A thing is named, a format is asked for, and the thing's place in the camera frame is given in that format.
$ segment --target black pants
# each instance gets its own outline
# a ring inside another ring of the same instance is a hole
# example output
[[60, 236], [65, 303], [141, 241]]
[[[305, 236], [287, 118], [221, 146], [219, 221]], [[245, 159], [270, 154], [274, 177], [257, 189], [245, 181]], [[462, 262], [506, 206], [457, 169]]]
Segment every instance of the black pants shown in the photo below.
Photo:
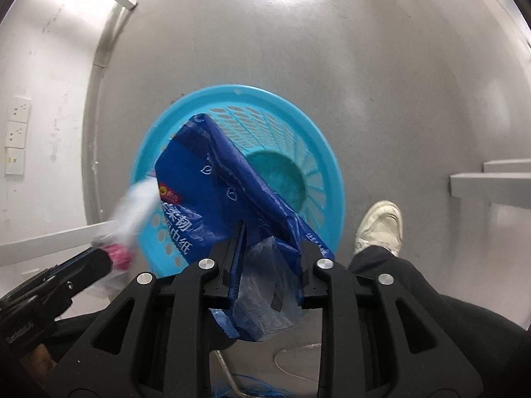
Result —
[[481, 397], [531, 397], [531, 334], [485, 308], [437, 293], [407, 260], [382, 247], [354, 256], [349, 270], [397, 279], [457, 345], [483, 380]]

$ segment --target basket bottom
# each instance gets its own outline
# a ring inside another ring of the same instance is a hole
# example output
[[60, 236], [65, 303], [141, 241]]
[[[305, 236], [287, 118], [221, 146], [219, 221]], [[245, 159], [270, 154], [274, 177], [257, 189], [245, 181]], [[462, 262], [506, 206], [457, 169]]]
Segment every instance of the basket bottom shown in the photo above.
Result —
[[296, 212], [301, 210], [306, 200], [306, 183], [293, 160], [274, 151], [256, 151], [245, 158]]

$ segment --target gray floor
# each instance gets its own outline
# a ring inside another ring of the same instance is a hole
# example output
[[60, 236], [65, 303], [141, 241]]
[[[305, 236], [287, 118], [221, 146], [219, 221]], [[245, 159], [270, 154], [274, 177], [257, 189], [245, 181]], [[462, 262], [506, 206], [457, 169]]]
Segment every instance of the gray floor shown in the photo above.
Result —
[[[341, 262], [366, 209], [390, 199], [404, 214], [403, 257], [434, 287], [528, 323], [531, 212], [453, 199], [448, 175], [531, 157], [529, 64], [495, 0], [139, 0], [100, 91], [104, 216], [146, 130], [174, 100], [214, 84], [255, 85], [306, 112], [336, 153], [347, 198]], [[233, 369], [315, 391], [280, 373], [271, 354], [319, 341], [319, 322], [308, 316], [269, 342], [237, 343]]]

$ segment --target electrical outlet panel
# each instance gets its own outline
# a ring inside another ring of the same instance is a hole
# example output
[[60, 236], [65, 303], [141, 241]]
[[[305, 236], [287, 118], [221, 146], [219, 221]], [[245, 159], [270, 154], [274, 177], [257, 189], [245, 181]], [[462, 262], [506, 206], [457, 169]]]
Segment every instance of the electrical outlet panel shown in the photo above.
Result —
[[6, 175], [24, 175], [24, 152], [18, 148], [5, 149]]
[[5, 126], [5, 146], [8, 148], [24, 148], [26, 146], [26, 131], [28, 125], [24, 122], [8, 121]]
[[31, 110], [31, 100], [22, 97], [13, 97], [7, 108], [9, 121], [28, 122]]

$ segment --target white wall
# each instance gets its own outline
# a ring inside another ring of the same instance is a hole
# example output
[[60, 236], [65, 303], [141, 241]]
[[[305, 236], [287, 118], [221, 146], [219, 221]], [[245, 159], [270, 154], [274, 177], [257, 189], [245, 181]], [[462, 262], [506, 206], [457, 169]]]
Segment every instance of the white wall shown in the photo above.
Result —
[[[113, 0], [16, 0], [0, 24], [0, 243], [87, 224], [84, 103]], [[32, 100], [24, 176], [4, 176], [10, 99]]]

